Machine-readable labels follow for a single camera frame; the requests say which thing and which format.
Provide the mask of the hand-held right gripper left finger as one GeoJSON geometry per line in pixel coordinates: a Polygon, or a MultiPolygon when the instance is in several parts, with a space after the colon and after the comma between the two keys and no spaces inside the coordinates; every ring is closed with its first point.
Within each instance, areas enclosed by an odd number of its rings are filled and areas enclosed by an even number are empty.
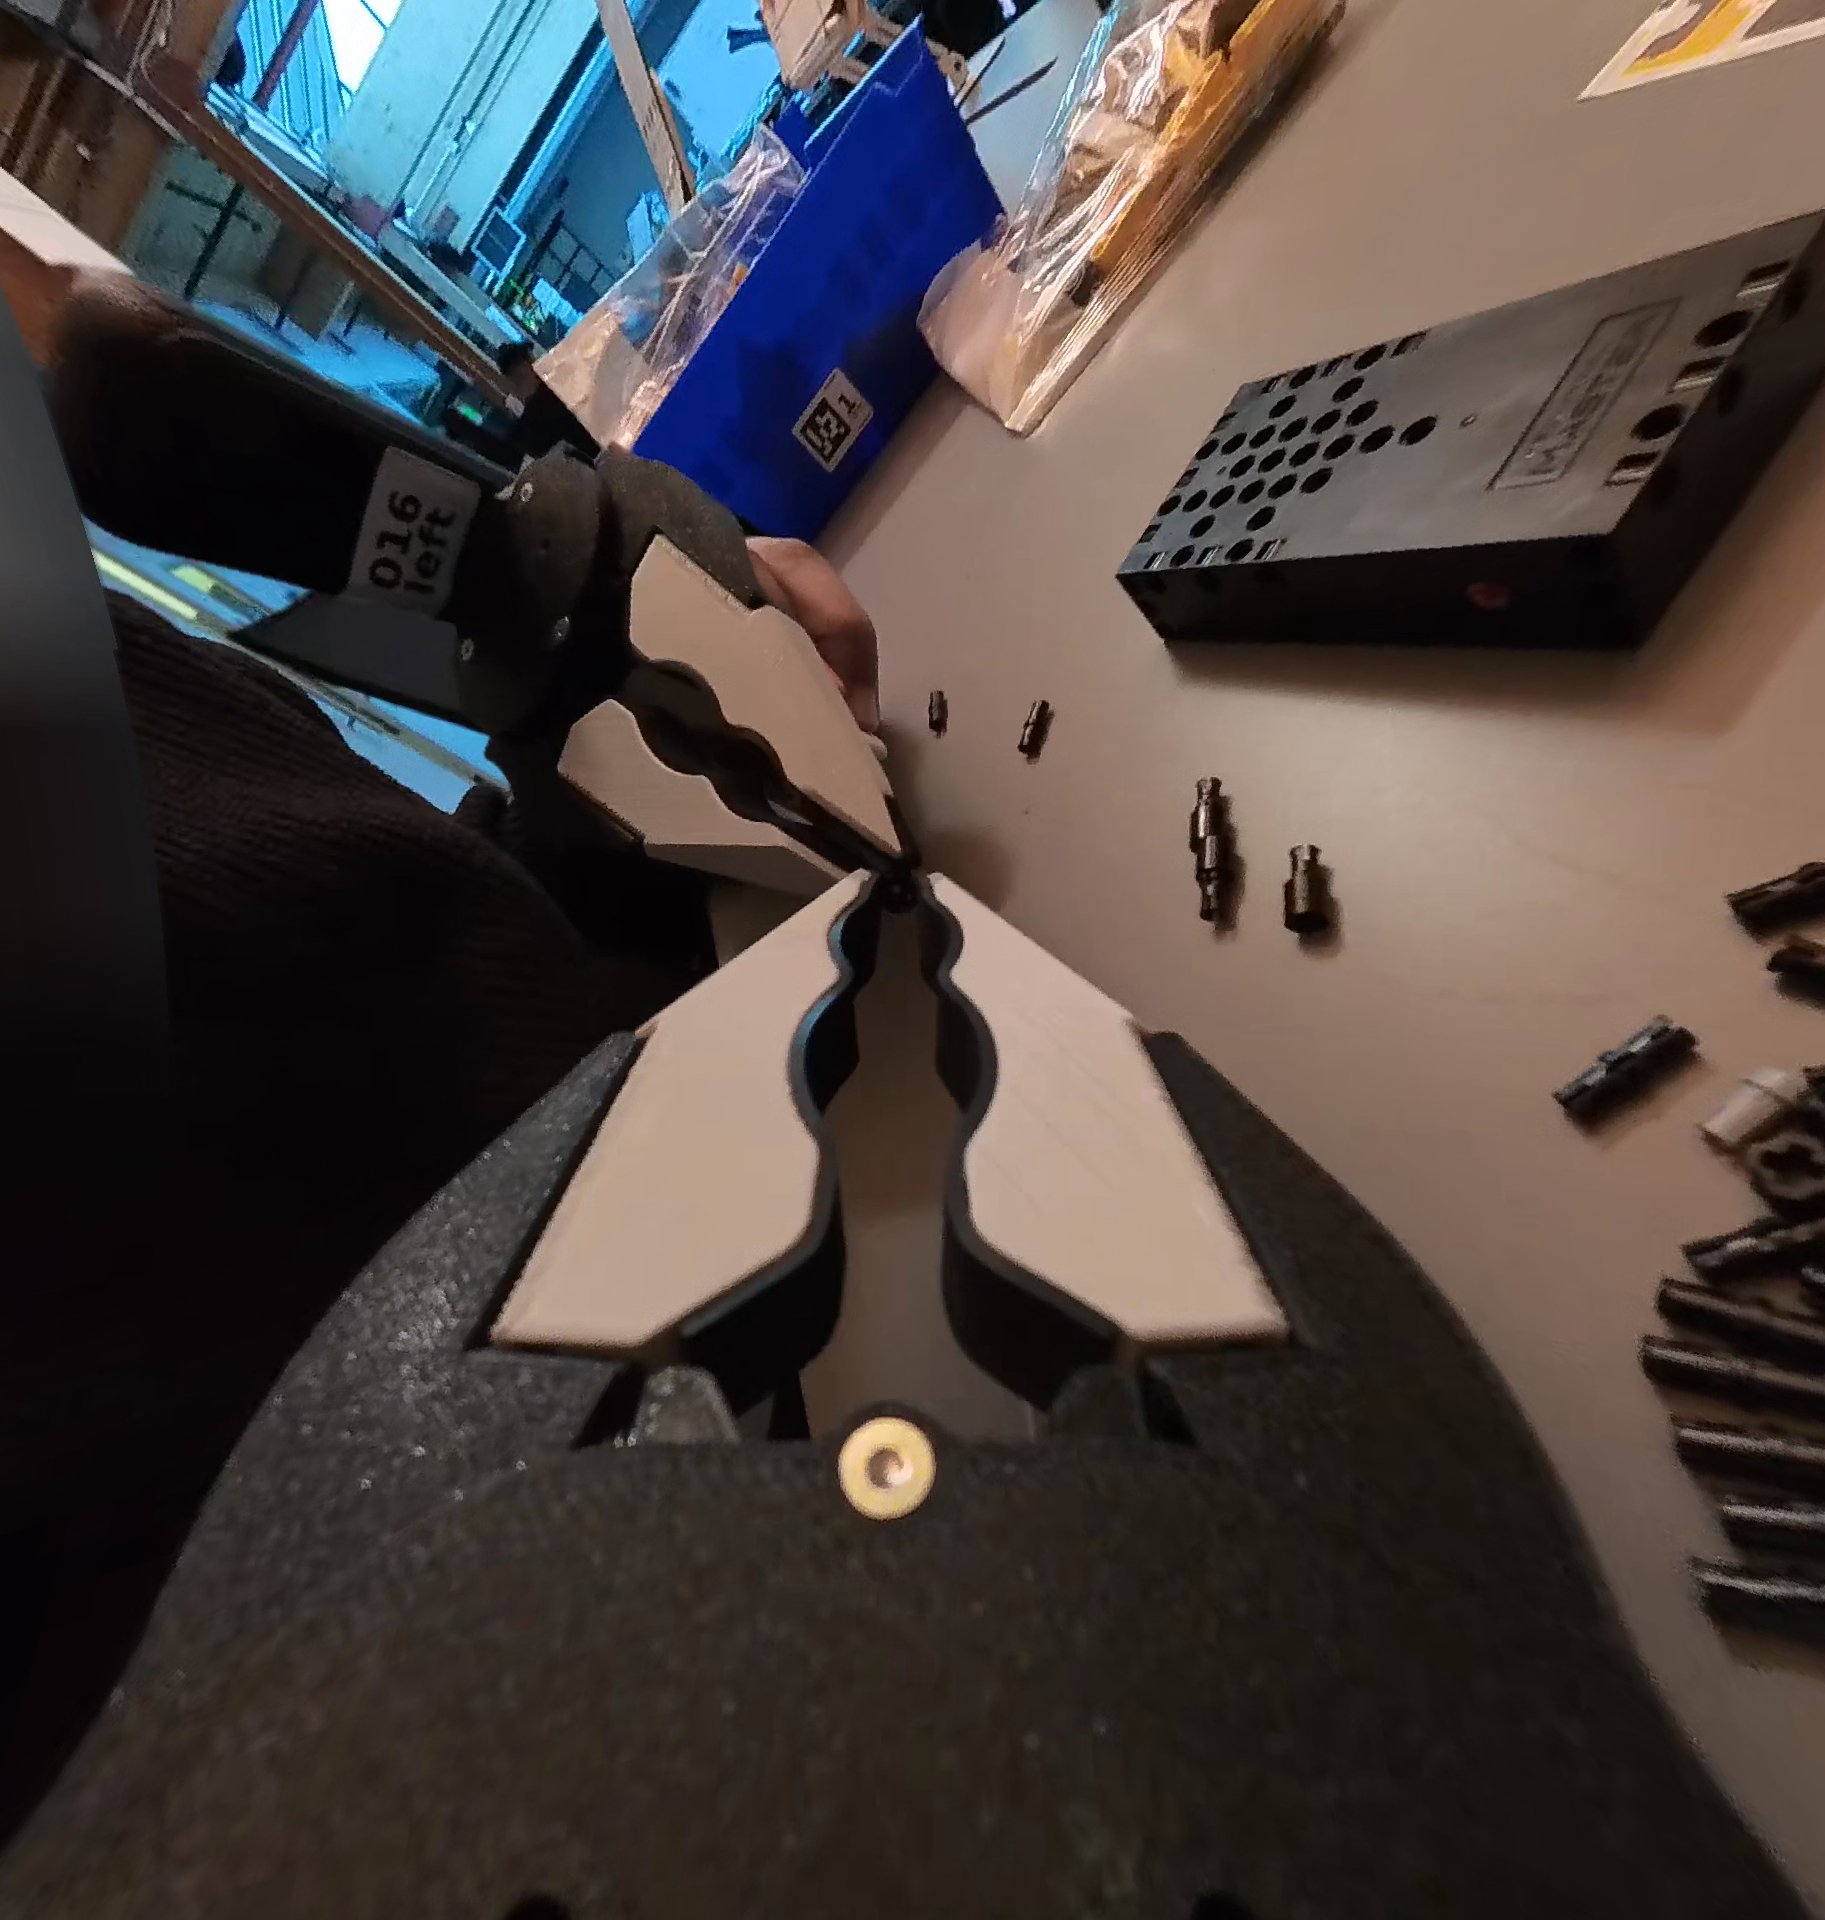
{"type": "Polygon", "coordinates": [[[696,1367],[733,1410],[826,1350],[845,1294],[828,1111],[875,961],[876,879],[856,874],[637,1031],[493,1349],[696,1367]]]}

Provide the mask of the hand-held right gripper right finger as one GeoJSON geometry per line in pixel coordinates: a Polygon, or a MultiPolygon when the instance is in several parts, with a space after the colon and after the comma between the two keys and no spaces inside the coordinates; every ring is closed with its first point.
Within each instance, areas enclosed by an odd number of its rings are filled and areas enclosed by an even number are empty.
{"type": "Polygon", "coordinates": [[[966,1357],[1049,1410],[1093,1367],[1285,1343],[1137,1019],[947,876],[922,883],[922,970],[957,1114],[940,1291],[966,1357]]]}

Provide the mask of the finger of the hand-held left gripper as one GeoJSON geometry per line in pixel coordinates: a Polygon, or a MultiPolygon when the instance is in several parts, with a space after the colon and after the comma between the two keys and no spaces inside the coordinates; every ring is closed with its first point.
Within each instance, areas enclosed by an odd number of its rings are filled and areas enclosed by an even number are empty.
{"type": "Polygon", "coordinates": [[[828,889],[873,868],[763,751],[667,711],[592,707],[567,733],[557,772],[657,861],[765,889],[828,889]]]}
{"type": "Polygon", "coordinates": [[[646,743],[735,819],[840,868],[912,866],[880,753],[790,616],[654,538],[631,578],[628,645],[623,705],[646,743]]]}

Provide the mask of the pile of small plastic pins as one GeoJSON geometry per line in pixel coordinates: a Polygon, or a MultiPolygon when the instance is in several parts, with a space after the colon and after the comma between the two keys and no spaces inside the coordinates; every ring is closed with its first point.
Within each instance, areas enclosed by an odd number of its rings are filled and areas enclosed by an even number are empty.
{"type": "MultiPolygon", "coordinates": [[[[1728,903],[1775,995],[1825,1011],[1825,861],[1728,903]]],[[[1825,1060],[1743,1074],[1698,1136],[1754,1214],[1683,1245],[1639,1353],[1716,1525],[1689,1581],[1728,1631],[1825,1645],[1825,1060]]]]}

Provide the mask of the person's left hand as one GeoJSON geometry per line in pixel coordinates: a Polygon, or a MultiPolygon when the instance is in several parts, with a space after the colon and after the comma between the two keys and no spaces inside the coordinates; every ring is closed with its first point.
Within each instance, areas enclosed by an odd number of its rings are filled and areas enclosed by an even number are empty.
{"type": "Polygon", "coordinates": [[[879,662],[870,614],[811,542],[755,535],[748,549],[765,600],[803,630],[857,724],[876,737],[879,662]]]}

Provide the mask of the long black joined pin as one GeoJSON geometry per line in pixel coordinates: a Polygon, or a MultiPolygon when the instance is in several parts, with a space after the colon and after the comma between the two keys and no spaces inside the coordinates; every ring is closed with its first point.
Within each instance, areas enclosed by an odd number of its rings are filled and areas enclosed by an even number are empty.
{"type": "Polygon", "coordinates": [[[1190,849],[1197,918],[1216,931],[1226,929],[1236,915],[1242,863],[1236,851],[1233,804],[1217,776],[1196,783],[1190,849]]]}

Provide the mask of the clear plastic bag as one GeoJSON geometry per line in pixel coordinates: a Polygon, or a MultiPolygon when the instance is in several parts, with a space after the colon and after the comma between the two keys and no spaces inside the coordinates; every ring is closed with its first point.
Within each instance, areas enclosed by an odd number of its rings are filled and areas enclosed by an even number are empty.
{"type": "Polygon", "coordinates": [[[768,124],[706,181],[644,259],[535,364],[601,449],[632,451],[803,194],[801,161],[768,124]]]}

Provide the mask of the blue storage bin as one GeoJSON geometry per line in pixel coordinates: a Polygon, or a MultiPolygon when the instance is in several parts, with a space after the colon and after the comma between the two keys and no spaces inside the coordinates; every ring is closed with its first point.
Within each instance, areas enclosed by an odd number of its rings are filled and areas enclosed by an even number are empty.
{"type": "Polygon", "coordinates": [[[935,383],[922,307],[1000,199],[922,22],[831,120],[786,113],[780,136],[803,188],[635,453],[765,535],[814,540],[935,383]]]}

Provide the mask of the black ridged pin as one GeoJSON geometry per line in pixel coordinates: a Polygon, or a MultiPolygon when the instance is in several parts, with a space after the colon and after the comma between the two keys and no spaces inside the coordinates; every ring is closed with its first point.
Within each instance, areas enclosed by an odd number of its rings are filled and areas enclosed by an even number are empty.
{"type": "Polygon", "coordinates": [[[1646,1021],[1625,1042],[1600,1050],[1592,1066],[1554,1091],[1565,1114],[1579,1124],[1618,1114],[1643,1098],[1674,1069],[1698,1054],[1698,1036],[1680,1022],[1659,1016],[1646,1021]]]}

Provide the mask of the clear bag of yellow parts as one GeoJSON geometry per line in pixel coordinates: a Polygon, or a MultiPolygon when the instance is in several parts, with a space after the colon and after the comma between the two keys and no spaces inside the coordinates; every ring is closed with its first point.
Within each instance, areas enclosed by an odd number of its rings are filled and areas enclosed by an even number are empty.
{"type": "Polygon", "coordinates": [[[1093,28],[1017,203],[929,289],[940,370],[1036,434],[1307,81],[1343,3],[1132,3],[1093,28]]]}

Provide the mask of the black perforated plastic block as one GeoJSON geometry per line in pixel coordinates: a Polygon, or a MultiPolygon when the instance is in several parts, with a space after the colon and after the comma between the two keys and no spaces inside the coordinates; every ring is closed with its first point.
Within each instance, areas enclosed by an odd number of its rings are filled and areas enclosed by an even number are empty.
{"type": "Polygon", "coordinates": [[[1825,209],[1247,381],[1116,568],[1170,645],[1646,644],[1825,386],[1825,209]]]}

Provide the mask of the yellow sticker sheet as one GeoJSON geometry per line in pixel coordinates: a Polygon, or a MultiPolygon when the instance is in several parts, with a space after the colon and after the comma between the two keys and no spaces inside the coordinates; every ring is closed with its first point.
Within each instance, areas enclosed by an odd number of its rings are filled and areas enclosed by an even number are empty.
{"type": "Polygon", "coordinates": [[[1671,3],[1657,6],[1584,89],[1581,101],[1825,36],[1825,3],[1671,3]]]}

